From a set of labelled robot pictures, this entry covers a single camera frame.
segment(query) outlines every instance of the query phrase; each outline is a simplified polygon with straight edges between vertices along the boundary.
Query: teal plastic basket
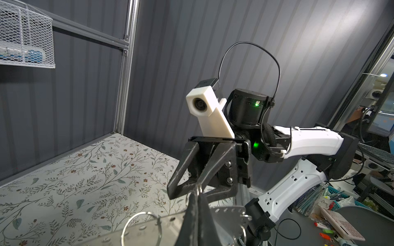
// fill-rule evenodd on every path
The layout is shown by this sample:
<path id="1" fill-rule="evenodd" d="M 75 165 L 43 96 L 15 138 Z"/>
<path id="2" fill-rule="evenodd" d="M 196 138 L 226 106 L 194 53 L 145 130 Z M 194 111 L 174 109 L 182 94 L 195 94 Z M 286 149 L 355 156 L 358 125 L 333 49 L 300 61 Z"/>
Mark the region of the teal plastic basket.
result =
<path id="1" fill-rule="evenodd" d="M 329 191 L 331 194 L 339 193 L 339 191 L 338 191 L 337 189 L 335 189 L 334 187 L 332 187 L 332 186 L 328 186 L 328 191 Z M 349 197 L 348 195 L 343 194 L 343 193 L 341 193 L 341 196 L 342 196 L 343 198 L 348 198 L 348 197 Z M 334 204 L 334 206 L 333 206 L 333 209 L 331 209 L 331 211 L 335 211 L 336 209 L 338 209 L 338 208 L 341 207 L 336 201 L 334 201 L 334 203 L 335 203 L 335 204 Z M 354 200 L 354 203 L 356 204 L 356 206 L 360 206 L 360 207 L 365 207 L 365 208 L 367 208 L 367 209 L 371 209 L 370 207 L 367 207 L 367 206 L 365 206 L 364 204 L 362 204 L 362 203 L 360 203 L 360 202 L 358 202 L 358 201 L 356 201 L 356 200 Z"/>

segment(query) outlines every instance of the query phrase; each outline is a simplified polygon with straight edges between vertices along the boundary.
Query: camera lens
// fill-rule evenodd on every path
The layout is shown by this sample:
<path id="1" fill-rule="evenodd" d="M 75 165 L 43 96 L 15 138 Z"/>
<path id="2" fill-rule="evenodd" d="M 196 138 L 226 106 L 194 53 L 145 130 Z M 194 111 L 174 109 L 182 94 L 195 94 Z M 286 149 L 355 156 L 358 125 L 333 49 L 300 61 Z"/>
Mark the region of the camera lens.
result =
<path id="1" fill-rule="evenodd" d="M 194 107 L 199 111 L 204 111 L 206 110 L 206 103 L 201 98 L 196 98 L 194 99 Z"/>

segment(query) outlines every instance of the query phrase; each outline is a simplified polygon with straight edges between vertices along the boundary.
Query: gray corrugated wall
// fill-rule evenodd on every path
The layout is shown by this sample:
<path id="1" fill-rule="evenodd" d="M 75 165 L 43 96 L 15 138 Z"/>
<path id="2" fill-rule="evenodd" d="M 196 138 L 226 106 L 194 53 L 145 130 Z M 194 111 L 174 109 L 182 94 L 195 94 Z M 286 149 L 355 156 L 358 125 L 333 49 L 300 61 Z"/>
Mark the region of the gray corrugated wall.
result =
<path id="1" fill-rule="evenodd" d="M 282 80 L 269 123 L 310 127 L 342 97 L 394 17 L 389 0 L 147 0 L 140 3 L 125 135 L 179 158 L 201 135 L 185 96 L 217 76 L 237 41 L 271 51 Z M 226 58 L 223 93 L 247 88 L 272 95 L 277 68 L 257 48 L 240 45 Z M 294 160 L 254 161 L 253 184 L 272 187 Z"/>
<path id="2" fill-rule="evenodd" d="M 28 2 L 124 35 L 126 0 Z M 113 131 L 121 50 L 59 29 L 54 48 L 56 69 L 0 65 L 0 180 Z"/>

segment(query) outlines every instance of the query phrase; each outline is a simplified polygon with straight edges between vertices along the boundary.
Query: robotic arm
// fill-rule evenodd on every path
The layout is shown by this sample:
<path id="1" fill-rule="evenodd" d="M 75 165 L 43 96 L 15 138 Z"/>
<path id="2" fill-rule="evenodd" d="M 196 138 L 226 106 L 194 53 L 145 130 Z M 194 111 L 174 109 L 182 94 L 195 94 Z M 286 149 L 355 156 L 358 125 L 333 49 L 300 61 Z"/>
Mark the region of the robotic arm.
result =
<path id="1" fill-rule="evenodd" d="M 321 126 L 272 127 L 266 121 L 274 106 L 273 98 L 235 89 L 228 99 L 219 99 L 217 82 L 201 81 L 186 96 L 190 113 L 198 118 L 204 136 L 189 139 L 167 192 L 174 199 L 210 185 L 216 189 L 204 194 L 207 202 L 233 197 L 238 183 L 251 185 L 251 154 L 267 163 L 305 156 L 273 188 L 245 206 L 246 214 L 253 218 L 246 230 L 249 243 L 253 238 L 267 240 L 283 211 L 303 193 L 346 174 L 358 139 Z M 190 178 L 178 185 L 186 169 Z"/>

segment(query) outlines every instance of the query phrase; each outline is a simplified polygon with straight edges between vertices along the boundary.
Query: white wire mesh basket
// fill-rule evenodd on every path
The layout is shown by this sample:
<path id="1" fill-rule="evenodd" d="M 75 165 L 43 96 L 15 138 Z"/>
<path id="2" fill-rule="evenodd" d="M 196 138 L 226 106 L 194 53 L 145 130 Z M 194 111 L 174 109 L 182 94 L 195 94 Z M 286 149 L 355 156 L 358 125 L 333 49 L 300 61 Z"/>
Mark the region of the white wire mesh basket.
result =
<path id="1" fill-rule="evenodd" d="M 0 64 L 55 68 L 52 18 L 0 0 Z"/>

